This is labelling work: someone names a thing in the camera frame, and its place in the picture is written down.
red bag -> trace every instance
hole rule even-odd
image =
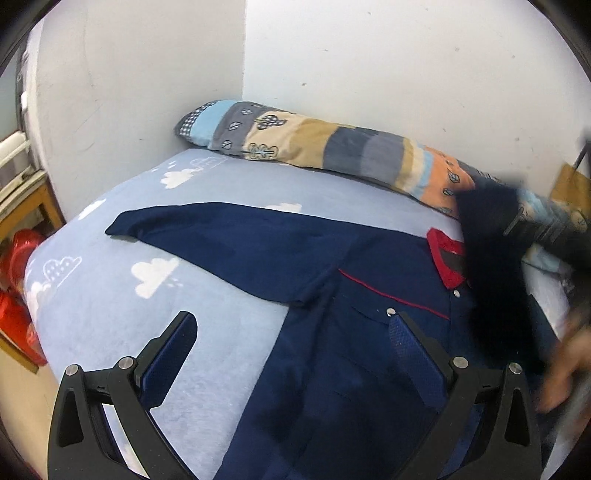
[[[33,363],[42,366],[47,363],[47,360],[41,350],[41,345],[39,345],[38,340],[37,344],[35,344],[36,334],[32,338],[34,348],[32,348],[27,341],[27,335],[32,335],[32,333],[28,333],[30,326],[32,325],[27,308],[16,298],[4,291],[0,291],[0,330],[2,330],[4,335],[19,347]]]
[[[6,254],[2,256],[0,269],[6,276],[10,286],[22,295],[22,282],[29,257],[45,240],[35,230],[19,230],[12,237],[12,244]]]

pillow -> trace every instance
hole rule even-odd
[[[247,160],[277,160],[369,180],[457,218],[454,193],[499,180],[434,148],[369,128],[334,124],[253,102],[216,100],[185,115],[175,127],[185,140]],[[520,190],[521,214],[561,220],[564,207]],[[586,219],[576,218],[586,230]],[[525,260],[549,271],[561,262],[540,249]]]

shirt sleeve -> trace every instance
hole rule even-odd
[[[314,299],[357,237],[350,223],[230,203],[132,210],[105,233],[131,236],[259,298],[290,304]]]

blue gripper pad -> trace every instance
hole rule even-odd
[[[447,401],[445,377],[399,315],[390,318],[389,336],[400,369],[428,407],[438,413]]]
[[[195,317],[188,312],[180,312],[164,333],[150,340],[138,355],[138,368],[140,372],[144,369],[139,381],[139,401],[146,410],[162,405],[196,339]],[[149,364],[142,365],[152,356]]]

shirt collar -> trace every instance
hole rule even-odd
[[[448,289],[458,288],[465,280],[464,244],[436,228],[427,232],[427,242],[443,284]]]

